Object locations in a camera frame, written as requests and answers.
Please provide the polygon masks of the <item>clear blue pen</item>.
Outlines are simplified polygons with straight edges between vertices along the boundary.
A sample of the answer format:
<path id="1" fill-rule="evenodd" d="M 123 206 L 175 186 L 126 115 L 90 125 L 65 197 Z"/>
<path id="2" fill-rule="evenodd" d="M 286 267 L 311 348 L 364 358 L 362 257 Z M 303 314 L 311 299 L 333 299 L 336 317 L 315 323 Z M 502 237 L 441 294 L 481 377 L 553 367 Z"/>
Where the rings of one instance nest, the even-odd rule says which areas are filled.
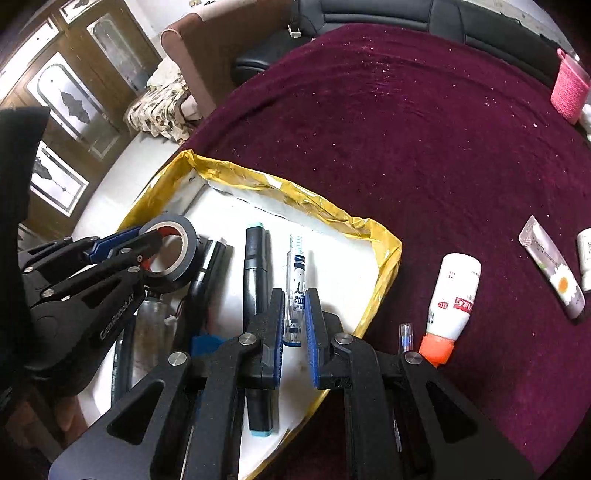
<path id="1" fill-rule="evenodd" d="M 307 289 L 307 257 L 300 236 L 290 235 L 290 251 L 287 255 L 286 320 L 284 320 L 283 344 L 301 347 L 304 336 L 304 295 Z"/>

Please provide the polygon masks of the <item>black marker teal cap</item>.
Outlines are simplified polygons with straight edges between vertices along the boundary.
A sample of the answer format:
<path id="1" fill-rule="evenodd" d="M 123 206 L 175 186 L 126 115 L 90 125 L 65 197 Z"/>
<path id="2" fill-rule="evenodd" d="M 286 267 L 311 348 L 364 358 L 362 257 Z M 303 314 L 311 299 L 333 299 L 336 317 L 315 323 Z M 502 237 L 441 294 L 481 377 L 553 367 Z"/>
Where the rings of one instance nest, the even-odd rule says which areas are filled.
<path id="1" fill-rule="evenodd" d="M 250 321 L 265 311 L 270 303 L 269 276 L 270 239 L 263 225 L 245 230 L 245 261 L 243 261 L 242 330 L 249 330 Z M 273 431 L 273 405 L 270 389 L 245 392 L 249 430 L 253 436 L 266 437 Z"/>

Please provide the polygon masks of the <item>black electrical tape roll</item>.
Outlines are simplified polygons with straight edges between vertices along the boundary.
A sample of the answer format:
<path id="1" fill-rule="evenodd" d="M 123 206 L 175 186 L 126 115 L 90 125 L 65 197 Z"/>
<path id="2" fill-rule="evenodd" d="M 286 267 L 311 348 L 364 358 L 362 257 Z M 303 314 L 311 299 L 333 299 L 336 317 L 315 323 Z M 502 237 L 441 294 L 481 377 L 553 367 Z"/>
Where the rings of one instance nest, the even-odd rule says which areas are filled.
<path id="1" fill-rule="evenodd" d="M 200 238 L 186 217 L 173 213 L 161 214 L 139 230 L 140 234 L 150 232 L 159 235 L 161 247 L 142 262 L 146 287 L 157 294 L 180 290 L 197 272 Z"/>

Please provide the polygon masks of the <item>white foam box yellow tape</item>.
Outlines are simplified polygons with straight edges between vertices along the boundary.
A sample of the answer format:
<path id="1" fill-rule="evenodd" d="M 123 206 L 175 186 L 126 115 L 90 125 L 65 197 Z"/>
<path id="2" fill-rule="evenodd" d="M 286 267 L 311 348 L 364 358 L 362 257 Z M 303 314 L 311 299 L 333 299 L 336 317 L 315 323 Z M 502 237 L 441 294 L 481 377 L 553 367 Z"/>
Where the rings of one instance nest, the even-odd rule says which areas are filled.
<path id="1" fill-rule="evenodd" d="M 287 287 L 291 242 L 307 260 L 307 283 L 342 327 L 363 336 L 396 279 L 403 244 L 370 218 L 353 217 L 289 180 L 185 150 L 170 161 L 139 154 L 115 162 L 77 222 L 75 238 L 104 237 L 172 212 L 194 230 L 228 243 L 229 270 L 212 297 L 215 336 L 242 328 L 245 231 L 270 235 L 270 284 Z"/>

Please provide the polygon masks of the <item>white bottle orange cap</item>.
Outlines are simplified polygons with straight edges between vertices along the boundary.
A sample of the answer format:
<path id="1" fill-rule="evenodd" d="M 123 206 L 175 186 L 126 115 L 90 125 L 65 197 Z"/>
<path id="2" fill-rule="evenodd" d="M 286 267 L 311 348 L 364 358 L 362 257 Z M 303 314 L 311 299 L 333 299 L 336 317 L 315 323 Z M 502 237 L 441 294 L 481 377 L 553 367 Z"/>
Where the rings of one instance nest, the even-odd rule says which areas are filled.
<path id="1" fill-rule="evenodd" d="M 419 353 L 434 367 L 446 364 L 473 311 L 482 266 L 478 259 L 449 253 L 442 259 Z"/>

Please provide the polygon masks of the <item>blue cylindrical battery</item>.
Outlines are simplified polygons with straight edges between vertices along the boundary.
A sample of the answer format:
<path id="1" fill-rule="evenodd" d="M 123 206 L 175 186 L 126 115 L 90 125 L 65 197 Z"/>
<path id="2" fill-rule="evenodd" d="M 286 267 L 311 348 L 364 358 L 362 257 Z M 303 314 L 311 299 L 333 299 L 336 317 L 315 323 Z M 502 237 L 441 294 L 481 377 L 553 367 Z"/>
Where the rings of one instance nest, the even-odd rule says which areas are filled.
<path id="1" fill-rule="evenodd" d="M 193 336 L 190 341 L 189 353 L 192 357 L 210 355 L 225 342 L 216 335 L 201 334 Z"/>

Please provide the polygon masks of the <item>silver floral tube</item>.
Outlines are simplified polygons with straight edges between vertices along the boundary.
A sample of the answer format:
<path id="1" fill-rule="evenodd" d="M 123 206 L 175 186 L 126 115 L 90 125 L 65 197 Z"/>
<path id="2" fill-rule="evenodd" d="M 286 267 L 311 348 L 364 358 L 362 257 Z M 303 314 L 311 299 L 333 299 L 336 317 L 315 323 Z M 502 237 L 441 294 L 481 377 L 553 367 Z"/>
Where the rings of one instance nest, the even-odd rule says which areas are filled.
<path id="1" fill-rule="evenodd" d="M 132 386 L 167 358 L 175 328 L 176 317 L 168 304 L 154 297 L 142 302 L 132 343 Z"/>

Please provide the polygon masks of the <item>floral blanket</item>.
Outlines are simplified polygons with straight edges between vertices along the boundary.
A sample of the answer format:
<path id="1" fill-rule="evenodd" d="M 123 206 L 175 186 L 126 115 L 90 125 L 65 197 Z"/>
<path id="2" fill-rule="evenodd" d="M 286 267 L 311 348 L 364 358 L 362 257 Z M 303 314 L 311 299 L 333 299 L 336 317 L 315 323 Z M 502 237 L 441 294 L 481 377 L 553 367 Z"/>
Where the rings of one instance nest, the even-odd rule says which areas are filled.
<path id="1" fill-rule="evenodd" d="M 145 91 L 127 108 L 124 121 L 130 131 L 185 142 L 204 118 L 179 66 L 164 58 L 148 78 Z"/>

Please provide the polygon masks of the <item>wooden door with glass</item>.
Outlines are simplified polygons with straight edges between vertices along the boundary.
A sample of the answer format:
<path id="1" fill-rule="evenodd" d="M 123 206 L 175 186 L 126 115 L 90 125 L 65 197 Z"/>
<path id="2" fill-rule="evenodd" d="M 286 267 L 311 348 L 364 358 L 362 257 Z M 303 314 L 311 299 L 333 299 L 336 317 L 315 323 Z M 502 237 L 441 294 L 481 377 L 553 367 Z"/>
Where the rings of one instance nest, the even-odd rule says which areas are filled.
<path id="1" fill-rule="evenodd" d="M 2 28 L 2 107 L 49 111 L 24 222 L 33 234 L 73 232 L 132 141 L 126 111 L 159 61 L 123 1 L 43 1 Z"/>

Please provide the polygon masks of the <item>dark red tablecloth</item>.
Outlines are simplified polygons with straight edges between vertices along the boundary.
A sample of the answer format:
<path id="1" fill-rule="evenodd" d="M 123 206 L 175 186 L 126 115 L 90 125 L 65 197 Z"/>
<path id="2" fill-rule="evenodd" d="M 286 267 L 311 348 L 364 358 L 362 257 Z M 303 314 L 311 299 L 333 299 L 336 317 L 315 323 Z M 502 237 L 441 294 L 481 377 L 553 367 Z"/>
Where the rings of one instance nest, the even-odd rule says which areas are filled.
<path id="1" fill-rule="evenodd" d="M 319 36 L 235 90 L 187 141 L 294 181 L 403 244 L 366 333 L 425 330 L 442 258 L 482 277 L 443 375 L 547 470 L 590 406 L 590 326 L 574 324 L 518 236 L 531 215 L 571 267 L 590 225 L 590 148 L 547 87 L 478 50 L 390 26 Z"/>

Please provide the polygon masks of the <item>white cream tube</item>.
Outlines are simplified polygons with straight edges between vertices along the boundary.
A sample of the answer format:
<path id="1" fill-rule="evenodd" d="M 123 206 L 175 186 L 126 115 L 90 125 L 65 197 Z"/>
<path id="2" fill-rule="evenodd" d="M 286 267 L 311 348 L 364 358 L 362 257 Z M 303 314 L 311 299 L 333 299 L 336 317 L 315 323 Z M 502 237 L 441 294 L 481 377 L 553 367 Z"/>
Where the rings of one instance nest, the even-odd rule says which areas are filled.
<path id="1" fill-rule="evenodd" d="M 534 215 L 522 228 L 519 243 L 528 252 L 562 302 L 567 317 L 580 323 L 585 317 L 586 299 L 579 282 L 562 253 Z"/>

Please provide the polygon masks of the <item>small white pill bottle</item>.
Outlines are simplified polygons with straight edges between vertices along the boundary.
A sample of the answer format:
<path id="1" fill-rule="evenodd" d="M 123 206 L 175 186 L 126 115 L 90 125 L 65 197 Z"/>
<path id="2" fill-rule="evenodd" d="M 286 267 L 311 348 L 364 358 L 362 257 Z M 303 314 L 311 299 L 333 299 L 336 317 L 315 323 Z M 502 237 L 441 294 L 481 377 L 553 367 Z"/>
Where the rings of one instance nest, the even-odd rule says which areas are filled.
<path id="1" fill-rule="evenodd" d="M 591 291 L 591 228 L 584 229 L 577 235 L 576 244 L 581 272 L 581 288 L 587 293 Z"/>

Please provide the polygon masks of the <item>white stuffed toy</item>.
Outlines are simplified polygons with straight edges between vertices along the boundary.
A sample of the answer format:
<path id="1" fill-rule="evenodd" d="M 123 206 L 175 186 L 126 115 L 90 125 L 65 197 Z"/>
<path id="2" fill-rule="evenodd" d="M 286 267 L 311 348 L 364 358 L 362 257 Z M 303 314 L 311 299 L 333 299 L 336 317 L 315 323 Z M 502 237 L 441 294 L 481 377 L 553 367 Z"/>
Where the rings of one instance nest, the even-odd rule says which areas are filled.
<path id="1" fill-rule="evenodd" d="M 591 105 L 586 103 L 579 116 L 578 124 L 585 131 L 588 142 L 591 142 Z"/>

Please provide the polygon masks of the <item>pink knit covered bottle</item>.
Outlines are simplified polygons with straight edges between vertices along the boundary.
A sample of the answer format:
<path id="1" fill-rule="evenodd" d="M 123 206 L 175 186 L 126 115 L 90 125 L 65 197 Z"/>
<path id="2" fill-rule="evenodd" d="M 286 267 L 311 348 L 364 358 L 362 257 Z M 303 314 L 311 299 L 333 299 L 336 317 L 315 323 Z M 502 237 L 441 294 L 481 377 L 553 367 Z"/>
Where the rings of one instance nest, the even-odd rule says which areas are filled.
<path id="1" fill-rule="evenodd" d="M 562 117 L 575 125 L 590 92 L 590 75 L 563 49 L 557 49 L 557 56 L 560 65 L 551 93 L 551 103 Z"/>

